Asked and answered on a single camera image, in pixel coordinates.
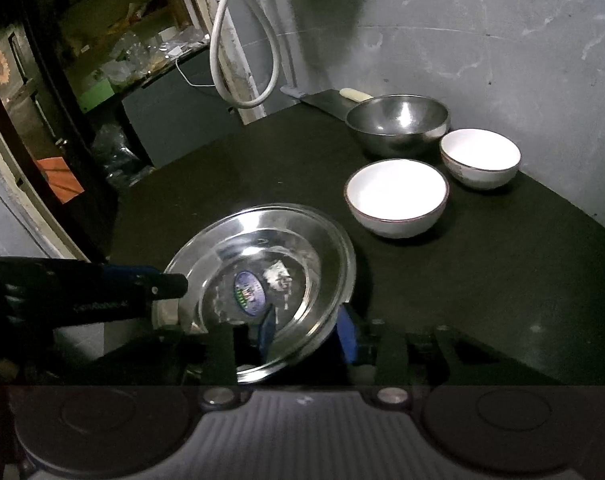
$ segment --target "cream-colored handle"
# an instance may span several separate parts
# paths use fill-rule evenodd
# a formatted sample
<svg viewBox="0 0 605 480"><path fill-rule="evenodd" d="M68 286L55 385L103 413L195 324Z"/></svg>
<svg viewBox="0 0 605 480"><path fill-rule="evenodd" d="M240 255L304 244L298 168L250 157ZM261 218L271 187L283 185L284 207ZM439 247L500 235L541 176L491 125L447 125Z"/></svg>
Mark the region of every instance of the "cream-colored handle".
<svg viewBox="0 0 605 480"><path fill-rule="evenodd" d="M354 90L353 88L343 88L340 91L340 95L357 103L362 103L362 101L367 101L367 99L371 99L373 97L372 95L365 94L359 90Z"/></svg>

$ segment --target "white bowl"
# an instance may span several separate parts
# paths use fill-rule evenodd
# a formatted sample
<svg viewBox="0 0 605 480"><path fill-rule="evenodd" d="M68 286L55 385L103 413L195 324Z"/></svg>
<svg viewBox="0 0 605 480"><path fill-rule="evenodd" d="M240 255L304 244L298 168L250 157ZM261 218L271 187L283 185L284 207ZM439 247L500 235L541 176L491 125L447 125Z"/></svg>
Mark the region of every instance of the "white bowl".
<svg viewBox="0 0 605 480"><path fill-rule="evenodd" d="M353 216L386 238L410 238L440 218L449 196L447 179L417 160L391 158L356 171L345 185Z"/></svg>
<svg viewBox="0 0 605 480"><path fill-rule="evenodd" d="M520 167L520 150L495 132L455 130L440 141L444 165L461 183L474 189L504 186Z"/></svg>

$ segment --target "black circular disc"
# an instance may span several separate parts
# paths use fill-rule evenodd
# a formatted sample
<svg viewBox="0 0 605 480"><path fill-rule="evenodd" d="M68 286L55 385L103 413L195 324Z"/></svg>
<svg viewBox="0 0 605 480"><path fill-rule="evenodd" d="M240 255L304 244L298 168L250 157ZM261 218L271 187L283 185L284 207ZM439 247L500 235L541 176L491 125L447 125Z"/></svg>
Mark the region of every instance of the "black circular disc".
<svg viewBox="0 0 605 480"><path fill-rule="evenodd" d="M422 421L445 452L482 470L566 469L588 442L585 402L564 386L439 386Z"/></svg>
<svg viewBox="0 0 605 480"><path fill-rule="evenodd" d="M65 477L112 478L159 462L189 425L172 386L38 388L16 414L16 434L36 465Z"/></svg>

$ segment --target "gray ribbed surface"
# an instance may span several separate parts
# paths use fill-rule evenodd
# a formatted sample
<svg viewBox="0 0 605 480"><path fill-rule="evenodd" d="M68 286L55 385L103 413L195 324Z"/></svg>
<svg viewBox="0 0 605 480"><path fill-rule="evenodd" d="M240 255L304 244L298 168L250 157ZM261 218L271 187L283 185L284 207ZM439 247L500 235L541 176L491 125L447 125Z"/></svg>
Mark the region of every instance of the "gray ribbed surface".
<svg viewBox="0 0 605 480"><path fill-rule="evenodd" d="M33 480L53 480L38 473ZM243 407L205 415L168 460L131 480L467 480L404 414L376 410L358 393L257 392ZM572 471L545 477L581 480Z"/></svg>

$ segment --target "bowl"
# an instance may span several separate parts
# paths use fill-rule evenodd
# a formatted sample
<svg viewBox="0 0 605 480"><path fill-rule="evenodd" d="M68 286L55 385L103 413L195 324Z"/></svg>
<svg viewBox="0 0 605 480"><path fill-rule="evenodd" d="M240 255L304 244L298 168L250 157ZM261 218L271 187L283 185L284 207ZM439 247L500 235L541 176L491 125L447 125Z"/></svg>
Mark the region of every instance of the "bowl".
<svg viewBox="0 0 605 480"><path fill-rule="evenodd" d="M363 150L383 158L412 157L449 131L449 111L419 95L373 97L354 106L345 122Z"/></svg>
<svg viewBox="0 0 605 480"><path fill-rule="evenodd" d="M154 326L197 335L224 322L246 325L248 336L260 335L265 355L261 363L242 362L236 352L237 377L255 383L301 361L332 333L353 293L355 254L342 227L319 211L268 204L208 226L166 272L184 274L189 287L180 300L154 302ZM272 328L273 340L261 348Z"/></svg>
<svg viewBox="0 0 605 480"><path fill-rule="evenodd" d="M455 130L440 142L444 165L461 183L473 189L504 186L520 167L518 147L488 130Z"/></svg>
<svg viewBox="0 0 605 480"><path fill-rule="evenodd" d="M385 238L411 238L442 215L449 196L447 179L418 160L395 158L356 171L345 185L353 216Z"/></svg>

